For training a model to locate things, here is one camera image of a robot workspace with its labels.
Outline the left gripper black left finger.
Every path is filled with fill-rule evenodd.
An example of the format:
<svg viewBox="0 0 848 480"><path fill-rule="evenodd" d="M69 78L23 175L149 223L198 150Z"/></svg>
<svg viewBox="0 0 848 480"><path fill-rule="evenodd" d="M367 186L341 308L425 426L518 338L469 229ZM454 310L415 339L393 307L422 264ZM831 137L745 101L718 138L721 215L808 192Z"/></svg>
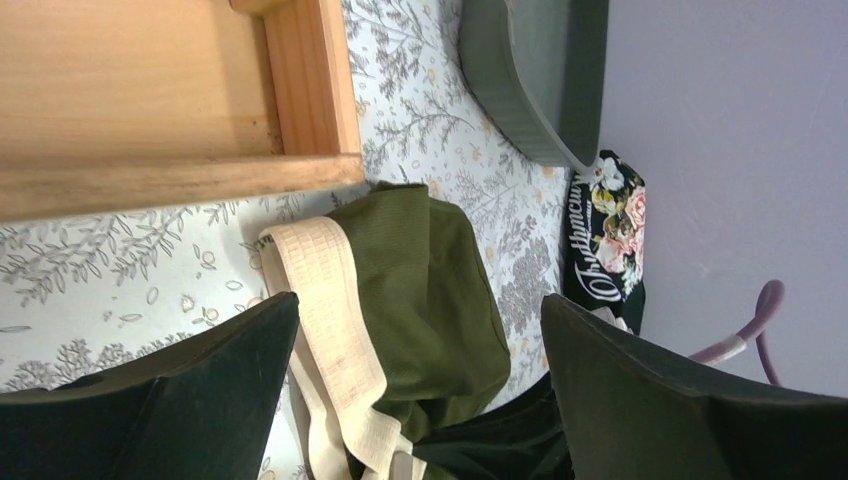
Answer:
<svg viewBox="0 0 848 480"><path fill-rule="evenodd" d="M52 390L1 398L5 479L255 479L299 327L259 305Z"/></svg>

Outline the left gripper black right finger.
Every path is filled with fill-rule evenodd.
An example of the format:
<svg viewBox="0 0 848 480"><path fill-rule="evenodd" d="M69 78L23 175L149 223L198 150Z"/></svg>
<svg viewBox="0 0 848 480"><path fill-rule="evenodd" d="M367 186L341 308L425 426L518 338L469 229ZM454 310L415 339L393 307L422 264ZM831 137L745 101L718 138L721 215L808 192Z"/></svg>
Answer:
<svg viewBox="0 0 848 480"><path fill-rule="evenodd" d="M579 479L843 479L847 402L699 364L558 295L541 331Z"/></svg>

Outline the olive green underwear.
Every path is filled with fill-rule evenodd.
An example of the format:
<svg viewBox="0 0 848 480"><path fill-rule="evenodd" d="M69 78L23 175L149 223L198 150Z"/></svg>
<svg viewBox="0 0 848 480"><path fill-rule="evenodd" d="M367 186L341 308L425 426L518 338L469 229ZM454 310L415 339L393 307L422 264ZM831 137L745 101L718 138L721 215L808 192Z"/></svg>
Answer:
<svg viewBox="0 0 848 480"><path fill-rule="evenodd" d="M289 369L317 479L425 479L415 442L478 415L511 357L473 227L421 184L381 183L264 230L270 294L292 292Z"/></svg>

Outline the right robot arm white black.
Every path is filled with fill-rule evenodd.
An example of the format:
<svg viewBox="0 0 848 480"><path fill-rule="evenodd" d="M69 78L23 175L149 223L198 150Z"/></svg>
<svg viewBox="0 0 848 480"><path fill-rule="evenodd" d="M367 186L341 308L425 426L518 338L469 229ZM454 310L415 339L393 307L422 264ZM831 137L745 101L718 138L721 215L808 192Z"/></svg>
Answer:
<svg viewBox="0 0 848 480"><path fill-rule="evenodd" d="M417 442L415 457L455 479L573 479L551 376L510 402Z"/></svg>

